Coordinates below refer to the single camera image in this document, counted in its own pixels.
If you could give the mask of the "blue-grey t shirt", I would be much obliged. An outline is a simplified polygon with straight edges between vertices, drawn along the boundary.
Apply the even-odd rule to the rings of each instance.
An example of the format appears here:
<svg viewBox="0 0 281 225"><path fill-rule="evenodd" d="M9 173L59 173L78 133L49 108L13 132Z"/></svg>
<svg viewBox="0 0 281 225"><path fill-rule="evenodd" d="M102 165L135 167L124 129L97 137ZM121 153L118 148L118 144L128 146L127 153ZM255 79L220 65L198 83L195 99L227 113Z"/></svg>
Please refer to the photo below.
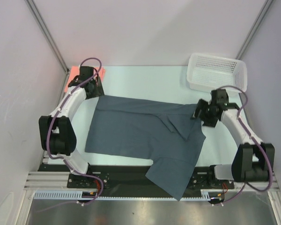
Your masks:
<svg viewBox="0 0 281 225"><path fill-rule="evenodd" d="M193 171L205 140L196 105L102 96L85 151L152 160L160 170Z"/></svg>

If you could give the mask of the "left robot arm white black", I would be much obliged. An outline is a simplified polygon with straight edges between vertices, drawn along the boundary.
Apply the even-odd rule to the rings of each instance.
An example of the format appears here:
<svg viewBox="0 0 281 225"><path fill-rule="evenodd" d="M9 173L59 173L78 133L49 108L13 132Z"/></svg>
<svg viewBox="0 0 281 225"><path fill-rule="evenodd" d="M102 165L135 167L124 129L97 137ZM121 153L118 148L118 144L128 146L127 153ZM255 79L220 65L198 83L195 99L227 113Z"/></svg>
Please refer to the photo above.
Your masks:
<svg viewBox="0 0 281 225"><path fill-rule="evenodd" d="M102 67L78 66L78 74L68 81L64 97L48 116L39 118L41 146L52 160L62 160L83 187L100 179L77 150L77 137L72 120L80 105L88 99L104 95L100 72Z"/></svg>

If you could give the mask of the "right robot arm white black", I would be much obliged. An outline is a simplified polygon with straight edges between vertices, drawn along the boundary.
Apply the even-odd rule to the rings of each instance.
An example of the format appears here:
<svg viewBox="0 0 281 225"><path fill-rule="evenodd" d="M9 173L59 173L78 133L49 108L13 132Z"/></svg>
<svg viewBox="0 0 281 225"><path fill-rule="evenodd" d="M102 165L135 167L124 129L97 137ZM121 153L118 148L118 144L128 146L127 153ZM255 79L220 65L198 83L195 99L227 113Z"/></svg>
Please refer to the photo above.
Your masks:
<svg viewBox="0 0 281 225"><path fill-rule="evenodd" d="M274 180L274 146L261 140L245 124L241 117L243 107L230 102L226 88L223 86L212 90L210 101L200 99L192 116L211 128L220 121L237 145L232 164L214 165L214 172L207 175L207 184L218 188L224 180L229 180L243 183L259 192L268 191Z"/></svg>

